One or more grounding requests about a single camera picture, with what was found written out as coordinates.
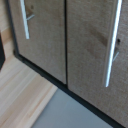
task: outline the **wood grain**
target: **wood grain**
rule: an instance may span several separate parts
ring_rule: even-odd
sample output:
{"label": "wood grain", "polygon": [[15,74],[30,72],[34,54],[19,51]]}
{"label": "wood grain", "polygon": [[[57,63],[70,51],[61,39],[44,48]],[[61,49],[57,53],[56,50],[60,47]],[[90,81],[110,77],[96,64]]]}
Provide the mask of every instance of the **wood grain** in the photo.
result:
{"label": "wood grain", "polygon": [[0,128],[30,128],[57,87],[14,57],[10,28],[2,40],[6,61],[0,72]]}

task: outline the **cabinet door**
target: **cabinet door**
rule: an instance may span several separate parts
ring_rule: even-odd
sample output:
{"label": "cabinet door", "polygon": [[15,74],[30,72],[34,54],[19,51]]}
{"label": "cabinet door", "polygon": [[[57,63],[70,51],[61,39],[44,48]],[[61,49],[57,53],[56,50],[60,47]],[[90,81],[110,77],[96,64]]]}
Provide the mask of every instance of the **cabinet door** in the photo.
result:
{"label": "cabinet door", "polygon": [[123,1],[118,31],[122,41],[118,46],[120,53],[113,62],[109,87],[102,85],[113,4],[113,0],[68,0],[68,87],[128,127],[126,1]]}
{"label": "cabinet door", "polygon": [[[19,53],[46,72],[66,83],[64,0],[9,0]],[[23,18],[26,21],[29,39]]]}

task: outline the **light wood floor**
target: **light wood floor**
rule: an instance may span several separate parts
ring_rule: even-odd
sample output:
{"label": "light wood floor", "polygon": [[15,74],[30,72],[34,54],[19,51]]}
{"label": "light wood floor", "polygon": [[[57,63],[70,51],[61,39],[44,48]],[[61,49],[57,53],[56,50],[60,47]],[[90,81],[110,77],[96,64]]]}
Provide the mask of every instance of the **light wood floor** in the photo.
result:
{"label": "light wood floor", "polygon": [[12,39],[2,37],[6,62],[0,72],[0,128],[30,128],[57,87],[16,59]]}

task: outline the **gray floor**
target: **gray floor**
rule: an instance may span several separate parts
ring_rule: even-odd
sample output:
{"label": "gray floor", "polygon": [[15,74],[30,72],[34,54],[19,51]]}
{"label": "gray floor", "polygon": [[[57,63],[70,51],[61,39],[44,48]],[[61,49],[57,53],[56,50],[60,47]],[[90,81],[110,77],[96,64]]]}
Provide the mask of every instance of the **gray floor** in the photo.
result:
{"label": "gray floor", "polygon": [[32,128],[112,128],[58,90]]}

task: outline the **vertical bar handle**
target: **vertical bar handle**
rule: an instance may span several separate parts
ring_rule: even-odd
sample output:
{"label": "vertical bar handle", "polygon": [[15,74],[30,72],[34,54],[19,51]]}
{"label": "vertical bar handle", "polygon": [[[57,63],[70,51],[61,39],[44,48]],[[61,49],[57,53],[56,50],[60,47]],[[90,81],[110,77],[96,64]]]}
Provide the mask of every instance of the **vertical bar handle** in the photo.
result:
{"label": "vertical bar handle", "polygon": [[107,53],[105,59],[104,74],[103,74],[103,86],[105,87],[109,86],[121,7],[122,7],[122,0],[114,0]]}
{"label": "vertical bar handle", "polygon": [[25,30],[26,39],[29,39],[29,30],[28,30],[27,16],[26,16],[24,0],[20,0],[20,4],[21,4],[21,10],[22,10],[22,16],[23,16],[23,23],[24,23],[24,30]]}

